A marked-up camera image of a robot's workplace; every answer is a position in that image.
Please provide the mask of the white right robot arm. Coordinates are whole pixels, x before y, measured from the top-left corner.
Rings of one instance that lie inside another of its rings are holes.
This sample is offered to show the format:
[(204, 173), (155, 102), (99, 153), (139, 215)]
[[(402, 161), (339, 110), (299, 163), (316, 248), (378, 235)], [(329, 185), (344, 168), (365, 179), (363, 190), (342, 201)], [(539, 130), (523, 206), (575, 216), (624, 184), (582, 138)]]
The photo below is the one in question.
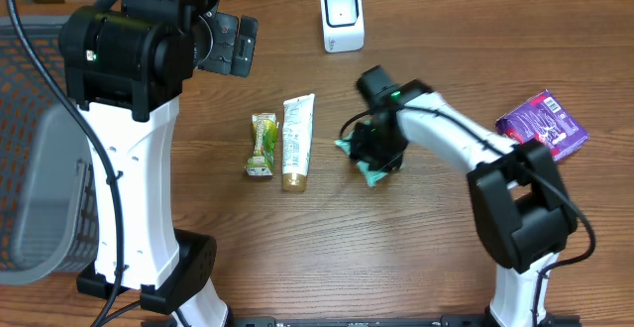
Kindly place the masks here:
[(490, 132), (427, 84), (400, 85), (381, 66), (364, 72), (356, 88), (370, 121), (350, 121), (352, 160), (391, 172), (415, 144), (465, 175), (478, 237), (496, 263), (495, 293), (480, 325), (580, 325), (577, 316), (554, 316), (544, 308), (549, 267), (560, 263), (578, 227), (548, 148)]

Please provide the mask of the yellow green Pokka drink pouch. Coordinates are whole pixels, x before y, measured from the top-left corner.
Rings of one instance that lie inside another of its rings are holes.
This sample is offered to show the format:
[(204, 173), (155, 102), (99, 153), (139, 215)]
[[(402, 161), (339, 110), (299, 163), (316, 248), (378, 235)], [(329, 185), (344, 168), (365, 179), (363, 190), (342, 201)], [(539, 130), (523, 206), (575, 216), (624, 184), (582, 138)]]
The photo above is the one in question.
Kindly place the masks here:
[(258, 177), (273, 176), (274, 148), (278, 133), (276, 114), (253, 114), (252, 126), (255, 145), (245, 165), (246, 173)]

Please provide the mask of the purple pad package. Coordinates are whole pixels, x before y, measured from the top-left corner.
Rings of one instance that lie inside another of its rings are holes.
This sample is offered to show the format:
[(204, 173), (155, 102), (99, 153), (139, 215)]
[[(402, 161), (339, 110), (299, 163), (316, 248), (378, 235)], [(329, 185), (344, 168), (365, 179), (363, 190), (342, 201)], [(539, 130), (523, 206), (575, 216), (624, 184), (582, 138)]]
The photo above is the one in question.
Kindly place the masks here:
[(589, 132), (548, 89), (502, 115), (495, 129), (518, 143), (541, 142), (556, 162), (577, 152), (590, 138)]

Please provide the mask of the white tube with gold cap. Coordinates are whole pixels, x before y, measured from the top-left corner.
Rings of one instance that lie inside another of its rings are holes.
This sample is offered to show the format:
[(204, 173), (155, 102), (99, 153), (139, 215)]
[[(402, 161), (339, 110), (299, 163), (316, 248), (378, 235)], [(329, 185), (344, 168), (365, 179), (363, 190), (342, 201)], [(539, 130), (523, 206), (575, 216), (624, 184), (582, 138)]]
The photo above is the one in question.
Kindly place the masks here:
[(313, 134), (313, 93), (283, 102), (282, 189), (303, 192), (307, 185)]

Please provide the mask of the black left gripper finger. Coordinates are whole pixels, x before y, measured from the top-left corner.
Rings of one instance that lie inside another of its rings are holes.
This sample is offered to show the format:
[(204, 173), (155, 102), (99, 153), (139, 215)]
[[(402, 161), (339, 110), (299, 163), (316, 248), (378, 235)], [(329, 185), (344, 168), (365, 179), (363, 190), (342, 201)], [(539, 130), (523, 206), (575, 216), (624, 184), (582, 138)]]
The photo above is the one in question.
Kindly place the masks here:
[(255, 39), (258, 35), (259, 22), (256, 18), (242, 16), (239, 35), (249, 39)]
[(234, 76), (247, 77), (252, 68), (256, 40), (249, 37), (237, 37), (230, 73)]

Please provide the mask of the teal wet wipes pack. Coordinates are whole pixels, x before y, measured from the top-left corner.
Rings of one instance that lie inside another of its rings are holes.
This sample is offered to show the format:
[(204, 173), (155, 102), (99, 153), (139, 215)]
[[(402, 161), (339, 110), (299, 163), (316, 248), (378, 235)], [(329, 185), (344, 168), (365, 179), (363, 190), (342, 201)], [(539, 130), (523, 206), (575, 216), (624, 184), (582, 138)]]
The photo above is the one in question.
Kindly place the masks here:
[[(351, 153), (351, 143), (350, 140), (353, 136), (354, 132), (351, 132), (343, 139), (337, 139), (335, 141), (335, 145), (339, 147), (346, 155)], [(388, 177), (388, 171), (380, 171), (380, 170), (371, 170), (370, 165), (364, 161), (356, 161), (355, 166), (360, 171), (360, 173), (365, 178), (368, 187), (373, 188), (376, 187), (377, 184)]]

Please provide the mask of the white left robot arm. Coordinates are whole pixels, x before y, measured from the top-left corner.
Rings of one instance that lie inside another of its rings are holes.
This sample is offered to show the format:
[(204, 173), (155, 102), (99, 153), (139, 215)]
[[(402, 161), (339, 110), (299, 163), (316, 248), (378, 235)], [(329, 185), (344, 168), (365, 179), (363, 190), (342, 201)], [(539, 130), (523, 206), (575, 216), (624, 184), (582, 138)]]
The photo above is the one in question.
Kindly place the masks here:
[(62, 26), (65, 87), (89, 125), (97, 255), (79, 292), (140, 306), (175, 326), (225, 326), (229, 306), (210, 275), (216, 243), (176, 229), (171, 142), (184, 82), (197, 69), (247, 76), (258, 23), (219, 0), (97, 0)]

